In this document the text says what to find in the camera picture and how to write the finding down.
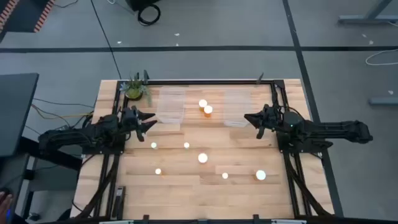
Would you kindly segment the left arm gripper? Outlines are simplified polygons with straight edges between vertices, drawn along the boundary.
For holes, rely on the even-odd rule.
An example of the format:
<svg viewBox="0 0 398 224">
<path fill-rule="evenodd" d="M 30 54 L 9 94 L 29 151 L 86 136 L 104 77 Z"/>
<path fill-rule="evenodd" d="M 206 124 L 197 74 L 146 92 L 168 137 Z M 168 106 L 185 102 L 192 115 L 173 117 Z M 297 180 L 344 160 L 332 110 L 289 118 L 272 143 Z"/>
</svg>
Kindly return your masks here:
<svg viewBox="0 0 398 224">
<path fill-rule="evenodd" d="M 143 133 L 148 132 L 157 120 L 142 122 L 155 116 L 155 113 L 143 113 L 136 106 L 124 108 L 122 111 L 121 131 L 124 133 L 136 132 L 136 136 L 140 142 L 144 142 Z"/>
</svg>

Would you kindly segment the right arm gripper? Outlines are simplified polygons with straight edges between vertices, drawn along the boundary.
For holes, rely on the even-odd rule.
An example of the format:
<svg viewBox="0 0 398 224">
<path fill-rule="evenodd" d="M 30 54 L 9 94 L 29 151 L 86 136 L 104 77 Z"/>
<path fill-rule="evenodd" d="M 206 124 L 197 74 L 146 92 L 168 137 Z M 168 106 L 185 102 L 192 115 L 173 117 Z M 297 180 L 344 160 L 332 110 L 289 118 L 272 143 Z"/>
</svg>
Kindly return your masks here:
<svg viewBox="0 0 398 224">
<path fill-rule="evenodd" d="M 244 118 L 257 128 L 259 131 L 256 138 L 261 139 L 264 135 L 265 129 L 270 129 L 272 132 L 282 130 L 282 115 L 279 107 L 269 106 L 265 104 L 263 109 L 257 113 L 247 113 Z"/>
</svg>

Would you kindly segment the clear plastic bin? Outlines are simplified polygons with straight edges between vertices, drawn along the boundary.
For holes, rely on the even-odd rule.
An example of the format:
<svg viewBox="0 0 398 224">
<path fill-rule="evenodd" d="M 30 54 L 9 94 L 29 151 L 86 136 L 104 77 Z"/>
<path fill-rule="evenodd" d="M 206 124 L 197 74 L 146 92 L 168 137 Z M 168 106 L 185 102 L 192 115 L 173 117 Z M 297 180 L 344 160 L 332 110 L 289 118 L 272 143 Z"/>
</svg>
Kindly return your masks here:
<svg viewBox="0 0 398 224">
<path fill-rule="evenodd" d="M 185 97 L 186 91 L 183 87 L 162 87 L 157 102 L 157 119 L 165 124 L 181 124 L 184 117 Z"/>
<path fill-rule="evenodd" d="M 224 92 L 223 121 L 224 125 L 243 128 L 248 125 L 244 118 L 251 112 L 251 92 L 249 90 L 234 89 Z"/>
</svg>

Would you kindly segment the potted green succulent plant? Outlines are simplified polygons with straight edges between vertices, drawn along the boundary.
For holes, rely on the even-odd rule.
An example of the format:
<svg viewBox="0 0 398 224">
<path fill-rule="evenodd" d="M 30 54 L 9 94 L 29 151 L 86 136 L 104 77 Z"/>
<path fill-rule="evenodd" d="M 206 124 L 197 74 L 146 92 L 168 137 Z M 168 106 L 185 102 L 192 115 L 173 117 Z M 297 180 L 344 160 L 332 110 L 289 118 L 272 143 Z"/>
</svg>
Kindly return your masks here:
<svg viewBox="0 0 398 224">
<path fill-rule="evenodd" d="M 123 82 L 119 88 L 121 93 L 124 93 L 125 97 L 132 101 L 139 101 L 144 95 L 146 95 L 147 104 L 152 105 L 152 93 L 148 87 L 149 75 L 147 70 L 144 70 L 144 78 L 139 78 L 139 72 L 137 72 L 134 78 L 130 78 L 128 81 Z"/>
</svg>

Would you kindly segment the black rectangular device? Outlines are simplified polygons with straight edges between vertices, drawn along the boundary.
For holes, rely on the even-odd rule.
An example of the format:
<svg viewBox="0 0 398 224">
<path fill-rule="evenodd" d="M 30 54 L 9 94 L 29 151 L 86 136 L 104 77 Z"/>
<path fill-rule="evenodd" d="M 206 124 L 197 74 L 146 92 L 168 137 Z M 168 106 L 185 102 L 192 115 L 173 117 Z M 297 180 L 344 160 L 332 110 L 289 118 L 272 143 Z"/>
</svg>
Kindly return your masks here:
<svg viewBox="0 0 398 224">
<path fill-rule="evenodd" d="M 112 220 L 122 220 L 124 210 L 124 199 L 126 196 L 126 187 L 120 186 L 116 191 L 116 198 L 114 201 L 113 211 L 111 213 Z"/>
</svg>

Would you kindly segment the grey metal table foot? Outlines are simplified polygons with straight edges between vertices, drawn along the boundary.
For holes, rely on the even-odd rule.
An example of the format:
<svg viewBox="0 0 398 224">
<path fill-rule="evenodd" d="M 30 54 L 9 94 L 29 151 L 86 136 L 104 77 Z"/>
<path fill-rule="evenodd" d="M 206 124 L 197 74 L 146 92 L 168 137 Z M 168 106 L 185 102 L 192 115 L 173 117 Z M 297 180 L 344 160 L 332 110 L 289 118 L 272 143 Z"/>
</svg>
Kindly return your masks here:
<svg viewBox="0 0 398 224">
<path fill-rule="evenodd" d="M 398 97 L 370 98 L 369 104 L 370 105 L 398 106 Z"/>
</svg>

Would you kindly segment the dark grey desk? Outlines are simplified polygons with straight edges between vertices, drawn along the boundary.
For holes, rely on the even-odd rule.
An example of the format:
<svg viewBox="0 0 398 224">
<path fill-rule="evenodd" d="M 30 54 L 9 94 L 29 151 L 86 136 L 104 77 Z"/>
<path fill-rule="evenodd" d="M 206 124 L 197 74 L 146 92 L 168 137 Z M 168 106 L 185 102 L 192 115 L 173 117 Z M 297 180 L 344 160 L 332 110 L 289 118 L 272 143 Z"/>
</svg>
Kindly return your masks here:
<svg viewBox="0 0 398 224">
<path fill-rule="evenodd" d="M 39 74 L 0 75 L 0 157 L 16 153 Z"/>
</svg>

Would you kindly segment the grey metal table leg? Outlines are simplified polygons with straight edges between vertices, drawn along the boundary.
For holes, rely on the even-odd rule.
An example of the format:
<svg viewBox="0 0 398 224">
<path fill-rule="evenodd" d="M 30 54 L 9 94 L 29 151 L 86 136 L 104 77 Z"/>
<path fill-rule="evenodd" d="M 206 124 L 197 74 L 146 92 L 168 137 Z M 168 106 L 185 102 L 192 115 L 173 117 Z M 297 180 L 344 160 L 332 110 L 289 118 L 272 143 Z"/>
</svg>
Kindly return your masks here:
<svg viewBox="0 0 398 224">
<path fill-rule="evenodd" d="M 338 17 L 340 24 L 393 24 L 398 25 L 398 15 L 381 15 L 393 0 L 378 0 L 364 15 L 343 15 Z"/>
</svg>

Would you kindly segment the black mat orange stripes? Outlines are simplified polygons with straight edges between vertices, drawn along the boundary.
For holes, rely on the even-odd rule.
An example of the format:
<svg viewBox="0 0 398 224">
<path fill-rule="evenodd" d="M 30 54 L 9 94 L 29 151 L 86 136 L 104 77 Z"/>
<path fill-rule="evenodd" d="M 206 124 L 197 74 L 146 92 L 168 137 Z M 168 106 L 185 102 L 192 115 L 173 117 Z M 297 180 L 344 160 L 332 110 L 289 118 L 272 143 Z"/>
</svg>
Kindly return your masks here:
<svg viewBox="0 0 398 224">
<path fill-rule="evenodd" d="M 0 0 L 2 32 L 39 32 L 55 0 Z"/>
</svg>

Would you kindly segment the person's hand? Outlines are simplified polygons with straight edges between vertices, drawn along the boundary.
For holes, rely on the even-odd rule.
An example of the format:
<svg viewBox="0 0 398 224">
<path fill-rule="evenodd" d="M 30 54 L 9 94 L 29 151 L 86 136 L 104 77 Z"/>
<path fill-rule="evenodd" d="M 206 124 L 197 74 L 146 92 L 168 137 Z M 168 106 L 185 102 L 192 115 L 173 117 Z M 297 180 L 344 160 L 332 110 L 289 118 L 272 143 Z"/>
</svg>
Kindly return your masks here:
<svg viewBox="0 0 398 224">
<path fill-rule="evenodd" d="M 7 224 L 13 197 L 7 192 L 0 192 L 0 224 Z"/>
</svg>

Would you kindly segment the black aluminium table frame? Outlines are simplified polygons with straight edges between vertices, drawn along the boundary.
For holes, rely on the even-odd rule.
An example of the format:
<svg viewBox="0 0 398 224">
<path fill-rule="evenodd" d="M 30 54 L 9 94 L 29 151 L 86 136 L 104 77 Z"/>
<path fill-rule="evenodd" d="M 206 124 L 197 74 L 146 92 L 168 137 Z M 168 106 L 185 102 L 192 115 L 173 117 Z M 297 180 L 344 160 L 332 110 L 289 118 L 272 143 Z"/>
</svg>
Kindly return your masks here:
<svg viewBox="0 0 398 224">
<path fill-rule="evenodd" d="M 152 82 L 152 100 L 157 105 L 162 87 L 183 87 L 186 91 L 181 124 L 157 123 L 144 142 L 132 136 L 119 162 L 117 185 L 126 187 L 123 217 L 138 222 L 166 220 L 169 223 L 219 224 L 260 218 L 293 218 L 306 211 L 303 198 L 291 198 L 285 160 L 277 138 L 267 131 L 256 138 L 252 126 L 224 125 L 223 104 L 226 90 L 251 92 L 251 112 L 272 101 L 287 103 L 303 117 L 310 116 L 307 100 L 298 79 L 253 80 L 174 80 Z M 213 107 L 210 118 L 200 111 L 198 102 Z M 157 143 L 157 149 L 151 143 Z M 208 161 L 201 164 L 198 155 Z M 162 169 L 165 177 L 155 174 Z M 265 180 L 254 179 L 264 170 Z M 227 179 L 222 173 L 228 173 Z"/>
</svg>

